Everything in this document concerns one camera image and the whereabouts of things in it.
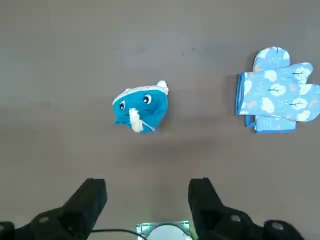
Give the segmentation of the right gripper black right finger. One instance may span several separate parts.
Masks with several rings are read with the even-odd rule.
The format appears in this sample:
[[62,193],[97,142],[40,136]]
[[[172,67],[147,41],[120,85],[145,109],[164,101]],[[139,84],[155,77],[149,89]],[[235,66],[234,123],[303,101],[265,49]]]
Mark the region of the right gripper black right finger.
[[243,211],[224,205],[209,178],[192,178],[188,204],[199,240],[303,240],[291,224],[277,219],[257,225]]

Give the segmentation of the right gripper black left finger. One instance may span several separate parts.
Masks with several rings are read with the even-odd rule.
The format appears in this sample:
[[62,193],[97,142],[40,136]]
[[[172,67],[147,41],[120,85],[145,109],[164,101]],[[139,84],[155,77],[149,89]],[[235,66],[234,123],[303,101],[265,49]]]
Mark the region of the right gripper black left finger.
[[104,179],[88,178],[58,208],[39,213],[28,224],[16,228],[0,223],[2,240],[86,240],[107,203]]

